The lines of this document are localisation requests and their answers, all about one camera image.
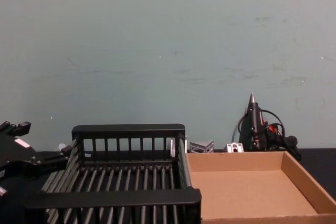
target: painted wall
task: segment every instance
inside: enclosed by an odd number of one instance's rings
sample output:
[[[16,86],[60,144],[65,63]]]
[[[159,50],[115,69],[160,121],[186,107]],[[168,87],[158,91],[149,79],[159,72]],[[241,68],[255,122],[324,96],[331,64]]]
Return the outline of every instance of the painted wall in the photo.
[[[37,150],[77,124],[232,131],[253,91],[300,147],[336,147],[334,0],[0,0],[0,115]]]

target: black table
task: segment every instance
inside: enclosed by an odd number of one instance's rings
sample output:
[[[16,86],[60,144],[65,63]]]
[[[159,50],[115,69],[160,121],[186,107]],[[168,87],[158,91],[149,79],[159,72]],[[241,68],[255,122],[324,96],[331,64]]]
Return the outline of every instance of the black table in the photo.
[[[302,166],[336,200],[336,148],[301,149],[300,152]],[[42,188],[47,177],[34,181],[16,177],[0,182],[9,192],[6,198],[0,199],[1,224],[25,223],[21,204],[26,196]]]

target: cardboard box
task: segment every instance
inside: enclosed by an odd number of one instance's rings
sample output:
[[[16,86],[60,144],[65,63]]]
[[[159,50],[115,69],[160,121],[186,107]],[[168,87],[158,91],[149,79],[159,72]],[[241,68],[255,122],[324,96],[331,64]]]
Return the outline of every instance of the cardboard box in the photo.
[[[287,152],[187,157],[202,194],[202,223],[336,223],[336,202]]]

